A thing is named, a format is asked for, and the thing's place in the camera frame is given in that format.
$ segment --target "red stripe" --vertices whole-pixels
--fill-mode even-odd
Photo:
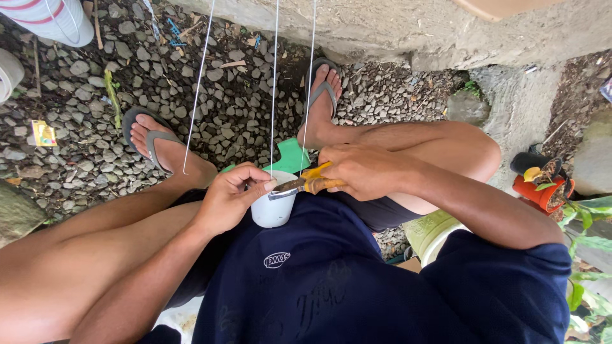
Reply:
[[[25,4],[25,5],[21,5],[21,6],[14,6],[14,7],[10,7],[10,6],[0,6],[0,9],[4,9],[4,10],[13,10],[13,11],[17,11],[17,10],[24,10],[24,9],[28,9],[36,4],[38,4],[40,2],[40,0],[32,0],[29,3]]]
[[[63,9],[64,9],[64,1],[59,3],[58,9],[53,14],[53,17],[57,18],[59,13],[62,12]],[[15,19],[15,18],[11,18],[11,19],[14,21],[18,21],[20,23],[24,23],[24,24],[45,24],[53,20],[53,17],[49,16],[49,17],[46,17],[45,19],[41,19],[37,21],[26,21],[26,20]]]

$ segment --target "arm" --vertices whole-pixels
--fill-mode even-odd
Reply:
[[[358,200],[400,192],[418,196],[466,225],[474,234],[503,247],[530,249],[563,243],[559,227],[537,210],[492,186],[443,170],[419,159],[359,145],[324,148],[319,162],[331,160],[321,174],[342,179],[339,188]]]
[[[76,327],[70,342],[134,343],[149,332],[208,242],[234,228],[248,207],[276,186],[269,178],[252,163],[218,175],[193,220],[112,286]],[[247,181],[252,187],[243,192]]]

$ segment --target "navy blue shirt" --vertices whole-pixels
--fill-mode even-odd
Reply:
[[[193,343],[562,343],[571,259],[453,232],[416,274],[387,265],[344,204],[301,193],[289,222],[250,215],[210,281]]]

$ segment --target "gray flip-flop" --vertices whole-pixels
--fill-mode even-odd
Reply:
[[[329,70],[335,69],[336,72],[338,72],[338,67],[336,66],[335,63],[333,63],[332,61],[326,59],[326,58],[318,58],[316,60],[314,60],[312,62],[312,70],[314,70],[315,72],[312,73],[312,70],[308,70],[307,74],[306,74],[306,80],[310,80],[310,84],[312,85],[315,82],[315,78],[316,78],[316,71],[319,69],[319,67],[321,67],[321,65],[323,64],[327,64],[329,65]],[[308,84],[304,85],[304,94],[305,94],[305,99],[308,99],[308,92],[310,92],[310,90],[308,89]],[[323,91],[327,91],[327,93],[329,93],[329,97],[332,99],[332,104],[334,106],[334,113],[332,115],[331,119],[334,119],[336,117],[336,107],[337,107],[337,103],[336,103],[336,93],[334,92],[334,88],[332,87],[332,85],[330,85],[327,80],[323,81],[319,87],[317,87],[315,89],[315,91],[310,95],[310,102],[308,103],[308,108],[310,109],[310,107],[313,105],[313,103],[315,102],[315,100],[321,95],[321,93],[323,93]],[[304,124],[304,122],[306,121],[306,115],[302,116],[302,124],[300,125],[300,127]]]
[[[159,124],[163,125],[164,127],[172,130],[172,128],[170,127],[170,125],[168,124],[168,122],[166,122],[163,118],[161,118],[160,116],[158,116],[157,114],[145,109],[145,108],[141,108],[141,107],[133,107],[131,109],[129,109],[124,115],[123,115],[123,120],[121,121],[121,129],[123,130],[123,137],[125,138],[125,140],[127,141],[127,144],[130,145],[130,147],[132,147],[132,149],[139,153],[140,155],[142,155],[143,157],[145,157],[146,159],[151,160],[151,162],[157,166],[160,170],[162,170],[164,173],[168,173],[168,174],[172,174],[172,172],[166,170],[165,168],[163,168],[160,164],[159,161],[157,160],[157,154],[155,154],[155,145],[153,144],[153,141],[156,138],[162,139],[162,140],[168,140],[168,141],[174,141],[174,142],[178,142],[180,144],[182,144],[183,146],[185,146],[185,144],[179,140],[178,137],[176,137],[175,134],[173,133],[166,133],[166,132],[159,132],[156,130],[150,130],[147,133],[147,137],[146,139],[146,144],[147,144],[147,150],[149,151],[149,156],[143,155],[142,153],[140,153],[137,148],[136,145],[130,140],[132,137],[132,134],[130,133],[130,131],[132,130],[132,124],[136,123],[136,116],[139,113],[144,113],[147,114],[149,116],[151,116],[153,119],[155,119],[156,122],[158,122]]]

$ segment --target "shirt logo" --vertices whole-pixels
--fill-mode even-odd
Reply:
[[[287,253],[287,252],[273,253],[264,259],[264,266],[267,267],[268,269],[276,269],[280,267],[281,265],[283,265],[283,263],[287,259],[289,259],[289,257],[291,257],[291,253]]]

